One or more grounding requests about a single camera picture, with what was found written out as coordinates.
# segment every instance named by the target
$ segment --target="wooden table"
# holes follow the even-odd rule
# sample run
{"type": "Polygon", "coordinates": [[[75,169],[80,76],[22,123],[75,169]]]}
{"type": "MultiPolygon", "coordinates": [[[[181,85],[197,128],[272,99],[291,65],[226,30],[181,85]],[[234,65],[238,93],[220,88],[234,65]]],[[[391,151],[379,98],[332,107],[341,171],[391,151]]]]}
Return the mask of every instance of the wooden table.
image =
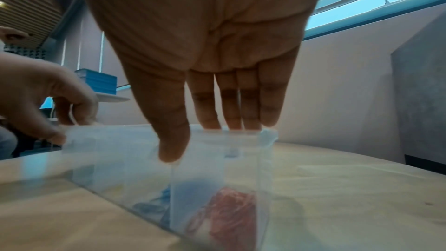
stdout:
{"type": "MultiPolygon", "coordinates": [[[[446,250],[446,177],[371,157],[275,145],[264,250],[446,250]]],[[[192,251],[64,180],[60,152],[0,162],[2,251],[192,251]]]]}

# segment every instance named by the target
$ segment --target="hand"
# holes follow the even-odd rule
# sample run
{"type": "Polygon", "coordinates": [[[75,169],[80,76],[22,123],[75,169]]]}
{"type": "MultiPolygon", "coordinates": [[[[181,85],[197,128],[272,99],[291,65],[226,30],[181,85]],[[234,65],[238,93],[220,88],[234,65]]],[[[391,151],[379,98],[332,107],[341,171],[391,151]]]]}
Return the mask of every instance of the hand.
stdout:
{"type": "Polygon", "coordinates": [[[42,60],[0,53],[0,115],[23,133],[61,145],[63,132],[53,126],[39,108],[53,97],[60,124],[94,122],[98,99],[86,84],[68,69],[42,60]]]}
{"type": "Polygon", "coordinates": [[[29,37],[29,34],[11,27],[0,26],[0,40],[4,43],[15,44],[29,37]]]}
{"type": "Polygon", "coordinates": [[[218,129],[214,77],[230,129],[273,126],[317,0],[86,0],[115,49],[135,99],[181,157],[190,136],[184,83],[204,128],[218,129]]]}

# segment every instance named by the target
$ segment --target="red object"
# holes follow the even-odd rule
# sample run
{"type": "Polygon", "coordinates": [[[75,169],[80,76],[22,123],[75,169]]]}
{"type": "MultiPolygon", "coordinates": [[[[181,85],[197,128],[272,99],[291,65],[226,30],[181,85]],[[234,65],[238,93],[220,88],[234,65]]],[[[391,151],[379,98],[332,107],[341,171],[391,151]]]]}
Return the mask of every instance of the red object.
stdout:
{"type": "Polygon", "coordinates": [[[211,223],[209,235],[226,251],[256,248],[256,198],[225,187],[189,221],[186,235],[194,236],[203,222],[211,223]]]}

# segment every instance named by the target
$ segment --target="ceiling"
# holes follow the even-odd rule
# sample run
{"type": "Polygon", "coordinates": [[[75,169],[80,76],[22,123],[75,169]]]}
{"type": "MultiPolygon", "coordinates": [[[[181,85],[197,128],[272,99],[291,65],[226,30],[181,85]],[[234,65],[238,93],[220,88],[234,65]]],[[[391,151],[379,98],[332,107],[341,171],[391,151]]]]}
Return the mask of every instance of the ceiling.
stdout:
{"type": "Polygon", "coordinates": [[[55,0],[0,0],[0,26],[8,26],[32,34],[20,44],[39,47],[59,23],[61,9],[55,0]]]}

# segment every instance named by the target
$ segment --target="transparent storage bin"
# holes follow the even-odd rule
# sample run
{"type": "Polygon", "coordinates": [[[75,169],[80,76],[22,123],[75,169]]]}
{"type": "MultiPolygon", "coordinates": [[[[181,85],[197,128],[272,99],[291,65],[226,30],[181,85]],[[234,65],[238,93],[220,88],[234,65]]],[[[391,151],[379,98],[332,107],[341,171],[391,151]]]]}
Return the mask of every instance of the transparent storage bin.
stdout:
{"type": "Polygon", "coordinates": [[[149,125],[74,126],[62,153],[72,181],[215,250],[259,250],[269,220],[277,132],[191,126],[181,161],[158,159],[149,125]]]}

